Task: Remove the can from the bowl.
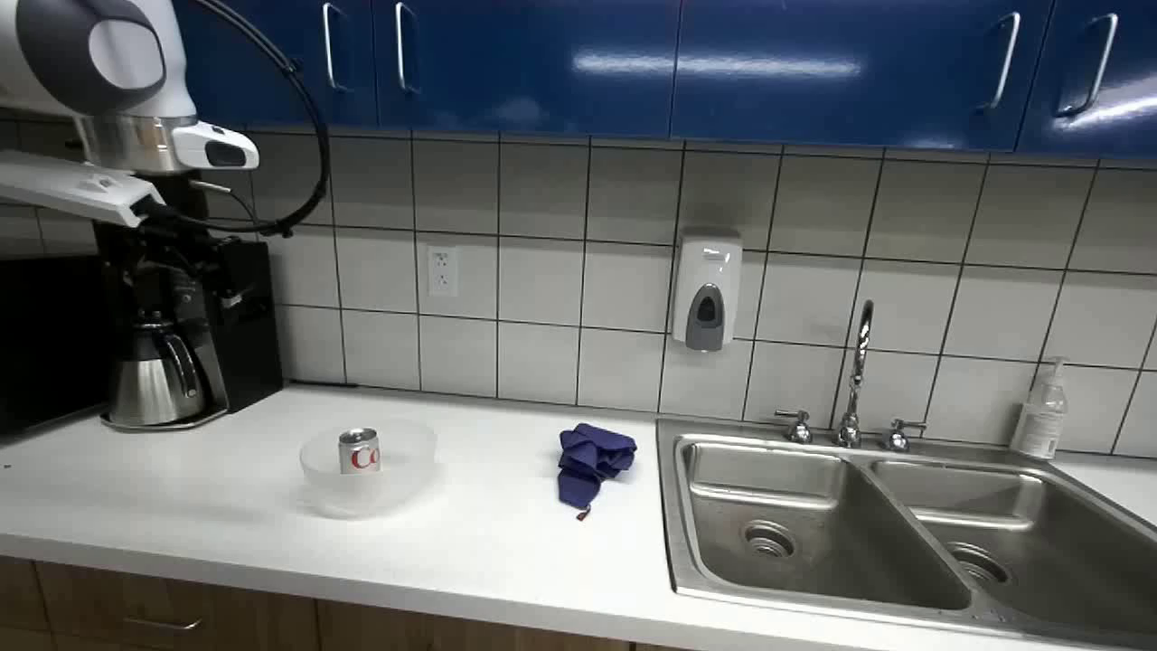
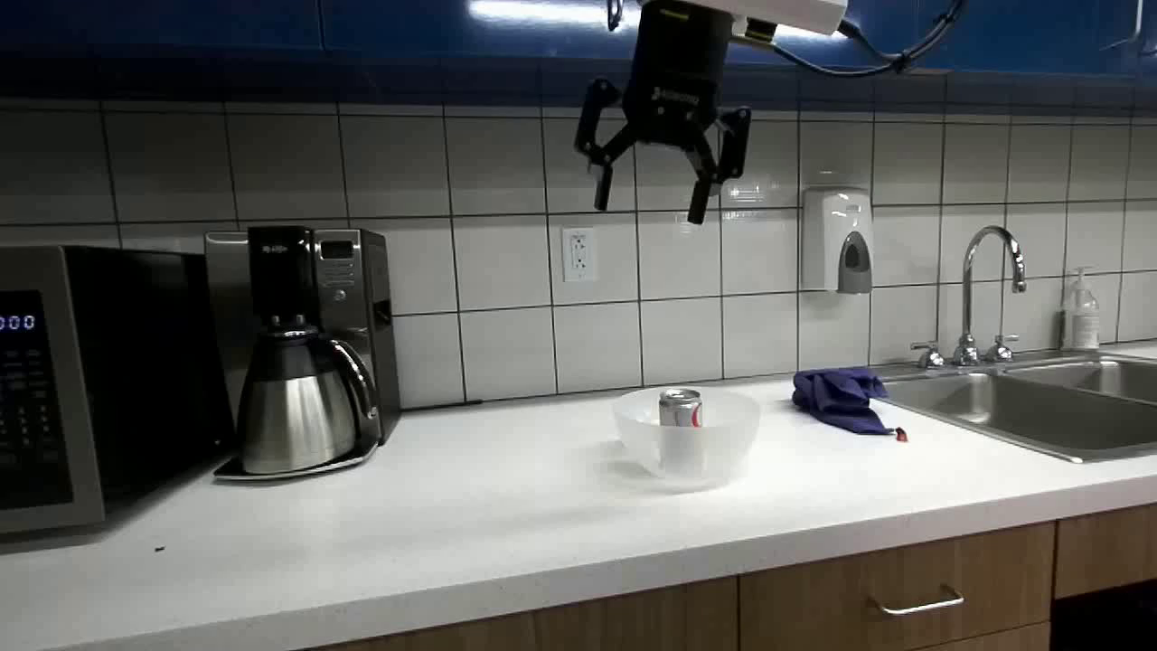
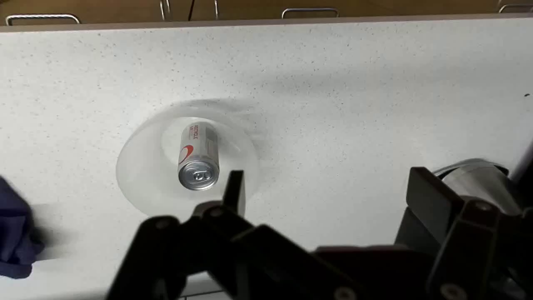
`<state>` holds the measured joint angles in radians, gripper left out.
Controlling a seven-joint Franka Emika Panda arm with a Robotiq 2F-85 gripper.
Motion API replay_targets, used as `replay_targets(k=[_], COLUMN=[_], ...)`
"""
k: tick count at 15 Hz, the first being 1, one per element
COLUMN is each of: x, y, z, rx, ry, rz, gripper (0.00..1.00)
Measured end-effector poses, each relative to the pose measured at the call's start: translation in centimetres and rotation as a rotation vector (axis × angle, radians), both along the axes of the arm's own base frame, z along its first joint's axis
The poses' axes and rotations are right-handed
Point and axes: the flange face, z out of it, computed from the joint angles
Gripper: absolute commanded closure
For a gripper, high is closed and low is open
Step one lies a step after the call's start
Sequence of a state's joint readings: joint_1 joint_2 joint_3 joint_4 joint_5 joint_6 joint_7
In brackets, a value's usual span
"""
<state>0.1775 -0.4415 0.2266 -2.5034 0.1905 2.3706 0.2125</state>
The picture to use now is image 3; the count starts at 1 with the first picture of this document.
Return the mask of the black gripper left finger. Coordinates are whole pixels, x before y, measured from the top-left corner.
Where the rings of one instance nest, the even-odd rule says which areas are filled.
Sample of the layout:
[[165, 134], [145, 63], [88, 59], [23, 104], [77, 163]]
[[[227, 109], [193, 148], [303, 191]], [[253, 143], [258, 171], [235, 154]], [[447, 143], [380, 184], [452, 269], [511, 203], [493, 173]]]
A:
[[232, 300], [305, 300], [302, 274], [282, 268], [297, 246], [237, 213], [243, 188], [245, 171], [233, 169], [223, 196], [197, 204], [185, 223], [170, 214], [147, 218], [105, 300], [178, 300], [188, 278], [202, 271]]

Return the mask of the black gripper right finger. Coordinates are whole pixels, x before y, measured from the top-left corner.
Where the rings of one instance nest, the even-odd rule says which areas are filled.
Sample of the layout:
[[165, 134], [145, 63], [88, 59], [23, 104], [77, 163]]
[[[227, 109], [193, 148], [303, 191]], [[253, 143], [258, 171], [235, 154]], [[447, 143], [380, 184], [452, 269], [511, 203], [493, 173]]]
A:
[[425, 166], [410, 168], [395, 243], [430, 256], [430, 300], [531, 300], [531, 218], [458, 194]]

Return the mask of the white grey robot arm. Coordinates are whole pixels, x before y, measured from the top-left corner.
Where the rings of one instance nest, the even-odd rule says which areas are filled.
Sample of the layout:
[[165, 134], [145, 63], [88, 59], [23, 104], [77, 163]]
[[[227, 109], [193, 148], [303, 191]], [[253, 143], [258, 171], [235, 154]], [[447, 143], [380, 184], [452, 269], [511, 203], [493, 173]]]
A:
[[486, 159], [413, 166], [392, 244], [308, 251], [237, 213], [243, 173], [192, 218], [145, 219], [105, 300], [178, 300], [208, 273], [232, 300], [533, 300], [531, 201]]

